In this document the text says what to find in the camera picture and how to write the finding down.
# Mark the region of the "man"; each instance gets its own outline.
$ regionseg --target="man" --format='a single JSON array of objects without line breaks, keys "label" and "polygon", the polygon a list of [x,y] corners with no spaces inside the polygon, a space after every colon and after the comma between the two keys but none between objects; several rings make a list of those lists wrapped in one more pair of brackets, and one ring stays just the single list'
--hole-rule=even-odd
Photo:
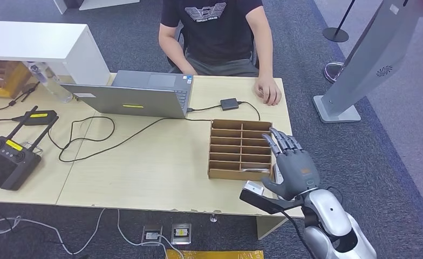
[{"label": "man", "polygon": [[[186,56],[175,38],[179,21],[188,32]],[[260,70],[251,61],[251,32]],[[262,0],[163,0],[159,45],[175,73],[258,77],[255,93],[277,105],[281,91],[272,74],[272,33]]]}]

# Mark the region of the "plastic water bottle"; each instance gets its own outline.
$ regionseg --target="plastic water bottle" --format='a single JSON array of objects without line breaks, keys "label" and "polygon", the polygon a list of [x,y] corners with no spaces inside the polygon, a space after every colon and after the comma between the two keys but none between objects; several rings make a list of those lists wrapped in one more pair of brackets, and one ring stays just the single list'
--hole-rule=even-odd
[{"label": "plastic water bottle", "polygon": [[59,78],[44,62],[23,62],[32,75],[42,83],[52,95],[63,103],[72,100],[73,95],[60,85]]}]

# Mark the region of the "man's hand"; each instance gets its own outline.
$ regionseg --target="man's hand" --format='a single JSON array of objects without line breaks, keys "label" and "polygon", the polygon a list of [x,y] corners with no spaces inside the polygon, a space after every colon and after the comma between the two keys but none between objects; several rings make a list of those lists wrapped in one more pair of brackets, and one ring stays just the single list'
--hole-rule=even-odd
[{"label": "man's hand", "polygon": [[282,93],[272,77],[259,77],[254,91],[267,105],[277,105],[282,99]]},{"label": "man's hand", "polygon": [[190,74],[192,76],[197,76],[197,72],[196,70],[193,68],[193,66],[189,65],[188,68],[181,70],[181,72],[183,72],[183,74]]}]

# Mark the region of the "laptop keyboard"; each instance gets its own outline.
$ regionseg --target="laptop keyboard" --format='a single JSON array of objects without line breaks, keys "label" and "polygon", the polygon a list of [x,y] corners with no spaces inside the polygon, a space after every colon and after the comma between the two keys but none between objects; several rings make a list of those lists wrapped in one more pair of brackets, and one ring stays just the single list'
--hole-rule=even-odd
[{"label": "laptop keyboard", "polygon": [[176,94],[176,97],[178,98],[178,101],[180,102],[181,108],[183,109],[185,107],[186,95],[188,94],[188,91],[175,90],[175,94]]}]

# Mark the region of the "printed logo on t-shirt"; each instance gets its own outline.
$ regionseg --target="printed logo on t-shirt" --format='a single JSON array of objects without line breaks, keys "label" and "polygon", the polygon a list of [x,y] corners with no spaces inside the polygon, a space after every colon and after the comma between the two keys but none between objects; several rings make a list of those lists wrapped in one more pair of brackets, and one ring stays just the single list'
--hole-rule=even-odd
[{"label": "printed logo on t-shirt", "polygon": [[185,11],[195,22],[206,22],[221,17],[226,8],[226,3],[217,3],[214,7],[204,6],[202,9],[197,7],[186,7]]}]

